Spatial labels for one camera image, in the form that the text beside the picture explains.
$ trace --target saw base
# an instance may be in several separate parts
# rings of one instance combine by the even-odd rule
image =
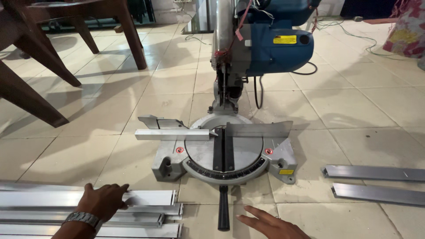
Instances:
[[[238,114],[209,114],[197,120],[190,129],[209,129],[231,124],[252,124]],[[152,163],[152,171],[159,182],[177,181],[186,172],[212,184],[237,185],[256,178],[264,170],[286,184],[295,183],[297,167],[288,138],[236,137],[233,139],[235,168],[231,172],[212,168],[213,140],[162,140]]]

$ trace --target miter lock handle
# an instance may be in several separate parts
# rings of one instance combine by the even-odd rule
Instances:
[[[227,191],[229,187],[227,185],[220,185],[220,204],[218,206],[218,230],[229,231],[230,220],[229,220],[229,202],[227,201]]]

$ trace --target yellow warning sticker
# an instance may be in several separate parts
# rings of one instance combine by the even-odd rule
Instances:
[[[279,174],[293,174],[293,173],[294,173],[294,170],[292,169],[281,169],[279,171]]]
[[[296,44],[297,43],[297,36],[275,36],[273,38],[274,44]]]

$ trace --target pink floral cloth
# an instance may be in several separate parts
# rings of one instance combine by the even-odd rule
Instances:
[[[386,51],[411,58],[421,58],[425,52],[425,0],[410,0],[400,15],[385,45]]]

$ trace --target wooden chair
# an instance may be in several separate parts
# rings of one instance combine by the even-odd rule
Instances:
[[[0,51],[15,45],[30,54],[72,86],[81,83],[69,72],[63,62],[55,57],[28,29],[19,16],[7,8],[0,9]],[[25,83],[5,63],[0,61],[0,97],[15,104],[37,118],[57,128],[69,121]]]
[[[49,38],[38,24],[48,22],[52,19],[68,18],[91,51],[97,54],[99,50],[84,22],[84,17],[116,17],[122,25],[137,68],[139,70],[144,70],[147,67],[139,34],[136,31],[133,19],[128,11],[127,0],[66,0],[65,3],[36,3],[31,5],[24,4],[31,0],[2,1],[3,4],[9,4],[18,10],[31,31],[33,31],[36,37],[38,37],[56,56],[58,55]]]

